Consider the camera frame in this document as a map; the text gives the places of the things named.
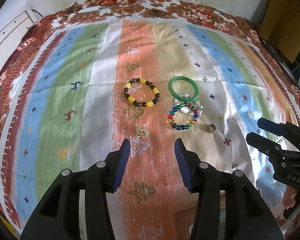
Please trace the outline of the person's right hand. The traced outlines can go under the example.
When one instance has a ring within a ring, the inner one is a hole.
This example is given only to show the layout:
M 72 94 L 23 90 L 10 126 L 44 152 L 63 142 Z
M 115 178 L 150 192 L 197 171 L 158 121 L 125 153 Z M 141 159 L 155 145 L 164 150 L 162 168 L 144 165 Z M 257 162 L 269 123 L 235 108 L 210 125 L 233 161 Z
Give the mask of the person's right hand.
M 293 211 L 293 207 L 295 205 L 298 205 L 297 202 L 297 198 L 300 197 L 300 191 L 291 187 L 291 186 L 286 186 L 286 190 L 285 193 L 283 195 L 283 200 L 282 200 L 282 204 L 285 207 L 285 211 L 283 213 L 283 216 L 285 217 L 285 219 L 288 219 L 289 216 L 292 215 Z

